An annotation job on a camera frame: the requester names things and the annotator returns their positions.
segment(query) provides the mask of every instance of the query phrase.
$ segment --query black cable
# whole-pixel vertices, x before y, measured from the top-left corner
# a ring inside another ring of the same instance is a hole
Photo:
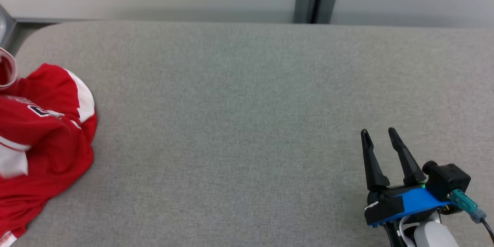
[[[494,233],[492,232],[491,227],[489,226],[489,224],[487,224],[487,222],[486,222],[486,220],[484,218],[481,218],[480,219],[480,222],[482,222],[482,224],[487,229],[487,232],[489,233],[489,236],[491,236],[492,243],[494,244]]]

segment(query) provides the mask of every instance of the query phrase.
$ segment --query red and white jersey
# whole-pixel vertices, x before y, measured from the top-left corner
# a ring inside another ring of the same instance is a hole
[[[94,100],[73,73],[43,64],[27,78],[0,48],[0,247],[93,161]]]

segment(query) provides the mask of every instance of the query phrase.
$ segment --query gray table surface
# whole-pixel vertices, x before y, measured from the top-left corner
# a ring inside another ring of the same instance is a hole
[[[22,246],[387,246],[365,224],[360,130],[392,184],[387,129],[420,165],[455,163],[494,225],[494,31],[80,22],[32,35],[22,75],[92,90],[92,168]],[[462,246],[489,245],[466,214]]]

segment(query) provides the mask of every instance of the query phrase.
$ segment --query teal cable connector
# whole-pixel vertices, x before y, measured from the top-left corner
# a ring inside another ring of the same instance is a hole
[[[471,198],[468,198],[468,196],[460,189],[455,189],[451,192],[450,200],[453,204],[468,213],[471,219],[477,224],[480,224],[480,220],[487,216],[487,214],[479,209],[479,206]]]

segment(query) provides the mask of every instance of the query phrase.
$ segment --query robotic arm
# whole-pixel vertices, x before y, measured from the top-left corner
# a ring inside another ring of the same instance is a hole
[[[438,166],[425,163],[422,170],[390,127],[389,138],[403,169],[403,185],[390,187],[374,155],[374,145],[366,129],[362,130],[367,206],[365,220],[374,228],[383,226],[391,247],[458,247],[440,215],[466,211],[476,223],[482,223],[494,242],[494,233],[485,221],[486,214],[464,192],[470,176],[454,164]],[[407,229],[403,224],[417,224]]]

